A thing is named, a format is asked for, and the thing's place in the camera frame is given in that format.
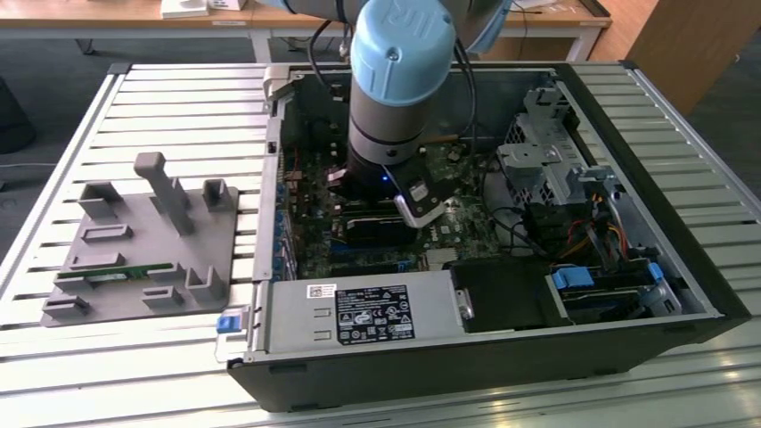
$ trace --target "blue latch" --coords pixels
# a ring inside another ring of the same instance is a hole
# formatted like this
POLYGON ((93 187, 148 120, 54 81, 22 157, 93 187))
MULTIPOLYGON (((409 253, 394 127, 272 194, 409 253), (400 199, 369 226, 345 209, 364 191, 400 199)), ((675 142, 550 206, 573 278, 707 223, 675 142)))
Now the blue latch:
POLYGON ((240 332, 240 315, 222 315, 216 320, 216 332, 218 334, 240 332))
POLYGON ((565 288, 591 287, 594 285, 590 270, 583 267, 561 267, 557 272, 551 274, 551 279, 558 290, 565 288))
POLYGON ((663 280, 663 270, 657 265, 657 263, 650 263, 649 265, 646 265, 646 268, 650 271, 653 279, 655 280, 655 284, 659 283, 663 280))

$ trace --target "wooden cabinet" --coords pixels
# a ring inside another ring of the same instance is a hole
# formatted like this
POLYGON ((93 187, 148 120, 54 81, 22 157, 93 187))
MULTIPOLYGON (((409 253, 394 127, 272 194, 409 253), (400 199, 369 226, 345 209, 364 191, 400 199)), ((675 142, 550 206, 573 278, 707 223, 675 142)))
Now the wooden cabinet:
POLYGON ((598 1, 613 23, 590 59, 633 61, 687 114, 761 26, 761 1, 598 1))

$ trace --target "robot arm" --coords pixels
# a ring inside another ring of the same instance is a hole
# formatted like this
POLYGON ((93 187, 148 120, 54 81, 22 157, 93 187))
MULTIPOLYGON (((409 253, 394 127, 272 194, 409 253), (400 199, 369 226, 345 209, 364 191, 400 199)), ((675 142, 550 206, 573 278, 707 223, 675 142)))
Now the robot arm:
POLYGON ((433 95, 449 74, 456 41, 472 52, 489 49, 510 0, 258 1, 354 24, 348 163, 329 182, 345 196, 393 198, 406 226, 426 226, 452 196, 416 156, 433 95))

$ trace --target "wooden desk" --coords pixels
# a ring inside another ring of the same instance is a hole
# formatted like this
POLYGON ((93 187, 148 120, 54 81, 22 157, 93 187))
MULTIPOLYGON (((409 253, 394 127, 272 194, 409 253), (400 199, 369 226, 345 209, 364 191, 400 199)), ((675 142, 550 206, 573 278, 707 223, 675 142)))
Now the wooden desk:
MULTIPOLYGON (((561 50, 567 52, 567 55, 563 55, 565 58, 569 61, 583 61, 589 57, 601 30, 610 26, 611 20, 607 17, 595 17, 578 0, 561 0, 558 5, 561 7, 555 9, 550 7, 535 8, 533 11, 539 11, 541 14, 525 15, 526 37, 532 40, 539 38, 546 41, 566 39, 567 43, 561 47, 561 50)), ((256 52, 264 53, 266 40, 273 37, 312 36, 321 23, 322 20, 314 17, 293 15, 281 9, 257 4, 250 17, 256 52)), ((501 40, 492 50, 497 56, 501 54, 500 46, 504 44, 504 39, 506 37, 520 39, 524 37, 524 33, 524 14, 512 12, 500 34, 501 40)), ((340 37, 341 35, 342 30, 338 26, 328 28, 324 33, 325 37, 340 37)))
POLYGON ((208 16, 162 20, 160 0, 0 0, 0 28, 212 29, 225 21, 249 27, 253 6, 248 2, 242 11, 209 10, 208 16))
MULTIPOLYGON (((574 2, 573 10, 526 15, 528 37, 573 39, 567 59, 586 59, 610 19, 595 18, 574 2)), ((242 11, 212 10, 209 16, 162 20, 160 0, 0 0, 0 38, 246 37, 257 62, 272 62, 273 37, 309 37, 321 20, 293 15, 248 0, 242 11)), ((325 37, 342 35, 338 27, 325 37)), ((512 13, 501 37, 524 36, 524 17, 512 13)))

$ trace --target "aluminum profile table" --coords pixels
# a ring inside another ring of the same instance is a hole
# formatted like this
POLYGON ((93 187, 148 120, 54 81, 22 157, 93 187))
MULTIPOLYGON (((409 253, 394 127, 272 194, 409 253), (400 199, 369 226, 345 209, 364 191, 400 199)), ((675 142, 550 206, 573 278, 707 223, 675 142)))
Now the aluminum profile table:
MULTIPOLYGON (((45 329, 40 308, 82 215, 82 183, 148 191, 132 160, 161 150, 185 189, 224 177, 241 191, 230 305, 249 302, 264 65, 144 65, 97 92, 0 267, 2 426, 747 426, 761 424, 761 207, 637 70, 574 65, 755 318, 626 374, 268 414, 214 355, 216 315, 45 329)), ((582 132, 595 157, 599 145, 582 132)), ((505 364, 520 362, 505 361, 505 364)))

